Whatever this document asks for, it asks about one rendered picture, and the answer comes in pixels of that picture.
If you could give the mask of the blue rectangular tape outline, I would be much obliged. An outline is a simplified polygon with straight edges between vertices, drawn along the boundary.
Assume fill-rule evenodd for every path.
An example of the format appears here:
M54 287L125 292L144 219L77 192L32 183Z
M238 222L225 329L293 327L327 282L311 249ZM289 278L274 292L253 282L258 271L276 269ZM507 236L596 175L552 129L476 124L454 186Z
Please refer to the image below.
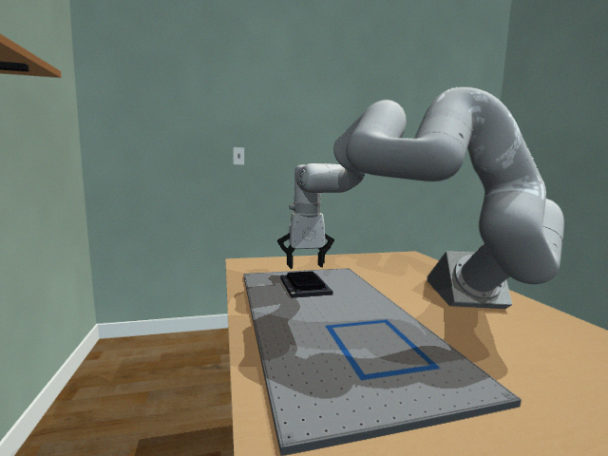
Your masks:
M391 371L377 372L377 373L371 373L371 374L364 374L364 372L362 372L362 370L360 369L360 367L357 365L357 363L353 359L352 355L349 353L349 351L347 350L347 348L345 347L345 345L342 343L342 341L340 340L340 338L338 337L338 335L336 334L336 332L333 330L333 328L347 327L347 326L356 326L356 325L366 325L366 324L375 324L375 323L386 323L409 346L411 346L424 360L426 360L429 363L429 366L416 367L416 368L403 369L403 370L391 370ZM358 377L360 378L360 380L367 380L367 379L373 379L373 378L387 377L387 376L406 374L406 373L412 373L412 372L418 372L418 371L430 371L430 370L440 369L439 366L437 366L429 357L427 357L419 348L417 348L408 338L406 338L398 329L396 329L387 319L386 320L367 321L367 322L356 322L356 323L347 323L347 324L327 325L326 328L328 329L329 333L331 334L332 338L334 339L334 341L336 342L336 344L338 345L338 347L340 348L340 350L344 353L344 355L348 359L349 363L351 364L352 368L354 369L354 371L356 372L356 374L358 375Z

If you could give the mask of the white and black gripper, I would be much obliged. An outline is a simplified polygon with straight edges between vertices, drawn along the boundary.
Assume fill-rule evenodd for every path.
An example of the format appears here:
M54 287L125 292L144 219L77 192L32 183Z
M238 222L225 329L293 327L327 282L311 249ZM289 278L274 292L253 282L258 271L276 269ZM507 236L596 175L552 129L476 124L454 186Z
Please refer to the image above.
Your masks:
M323 239L323 240L322 240ZM328 243L325 245L325 239ZM289 240L290 246L285 247L284 241ZM334 239L325 234L324 217L321 213L303 214L292 213L289 234L277 240L280 248L287 254L287 265L293 269L292 255L295 249L319 249L318 262L320 267L325 263L325 254L333 245Z

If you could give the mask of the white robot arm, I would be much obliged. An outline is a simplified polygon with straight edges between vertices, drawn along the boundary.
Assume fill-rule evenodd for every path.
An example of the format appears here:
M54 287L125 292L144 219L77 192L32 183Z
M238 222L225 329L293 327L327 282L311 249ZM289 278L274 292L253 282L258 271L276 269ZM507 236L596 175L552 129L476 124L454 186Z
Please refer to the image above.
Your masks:
M447 180L461 168L468 148L484 186L479 219L484 244L458 261L457 283L467 294L487 299L509 277L526 284L551 280L561 263L563 214L546 198L539 170L506 106L483 90L456 87L432 102L414 139L401 139L405 128L406 115L398 103L372 104L335 141L333 153L340 164L295 168L289 209L320 213L321 193L349 191L366 173Z

